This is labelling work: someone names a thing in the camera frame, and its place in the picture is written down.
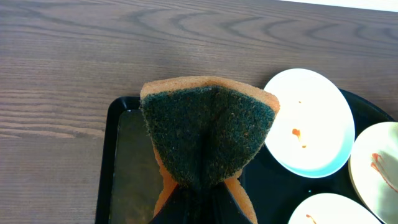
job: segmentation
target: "wood grain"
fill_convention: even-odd
[[[93,223],[106,110],[145,82],[217,75],[263,87],[277,72],[309,68],[398,119],[397,60],[393,12],[0,0],[0,223]]]

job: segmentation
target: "white plate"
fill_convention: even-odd
[[[375,124],[358,136],[349,173],[373,214],[385,223],[398,223],[398,123]]]
[[[360,204],[337,194],[317,194],[305,199],[293,212],[289,224],[380,224]]]
[[[264,90],[280,103],[266,138],[268,150],[280,164],[295,174],[319,178],[347,162],[355,137],[354,119],[331,81],[295,68],[276,75]],[[300,131],[300,139],[294,129]]]

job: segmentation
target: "tray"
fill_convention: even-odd
[[[356,135],[368,126],[393,119],[365,99],[341,90],[354,116]],[[150,137],[139,109],[139,97],[111,103],[99,181],[96,224],[148,223],[162,190]],[[330,192],[363,205],[351,184],[348,166],[321,179],[308,179],[284,169],[264,146],[240,178],[262,223],[287,223],[307,197]]]

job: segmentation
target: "tray rim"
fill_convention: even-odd
[[[353,96],[372,109],[383,114],[386,119],[395,121],[392,116],[368,100],[346,90],[339,89],[343,95]],[[111,209],[111,196],[113,188],[114,158],[118,140],[119,117],[125,111],[139,110],[139,96],[121,96],[116,98],[108,108],[104,135],[103,156],[101,160],[101,173],[99,177],[98,197],[95,213],[95,224],[108,224]]]

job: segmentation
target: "food residue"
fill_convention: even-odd
[[[315,222],[315,220],[312,218],[312,216],[311,216],[311,215],[309,215],[309,214],[306,214],[305,216],[306,216],[307,218],[311,218],[311,220],[312,220],[313,224],[317,224],[317,223]]]
[[[377,153],[372,153],[371,156],[373,162],[371,163],[371,167],[375,169],[383,178],[383,180],[386,182],[386,184],[395,192],[398,193],[398,190],[390,183],[389,177],[387,175],[387,172],[384,170],[383,166],[381,165],[379,159],[381,159],[384,162],[384,159]]]
[[[294,128],[293,131],[292,131],[292,134],[294,134],[295,136],[297,136],[298,140],[299,140],[300,142],[302,142],[302,141],[301,141],[301,140],[302,140],[302,138],[301,138],[301,132],[300,132],[299,129]]]

